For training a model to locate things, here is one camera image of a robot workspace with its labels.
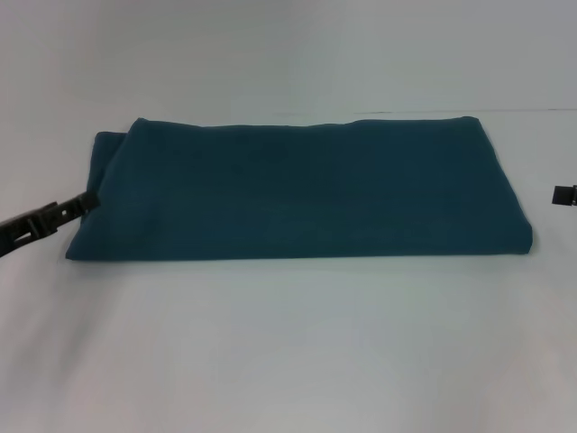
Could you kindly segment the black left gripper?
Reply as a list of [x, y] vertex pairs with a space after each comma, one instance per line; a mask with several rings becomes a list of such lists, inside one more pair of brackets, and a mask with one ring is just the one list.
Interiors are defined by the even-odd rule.
[[97, 194], [94, 191], [86, 191], [63, 203], [50, 203], [5, 220], [1, 223], [1, 256], [55, 234], [58, 229], [49, 221], [51, 211], [59, 223], [68, 223], [84, 217], [97, 207], [99, 207]]

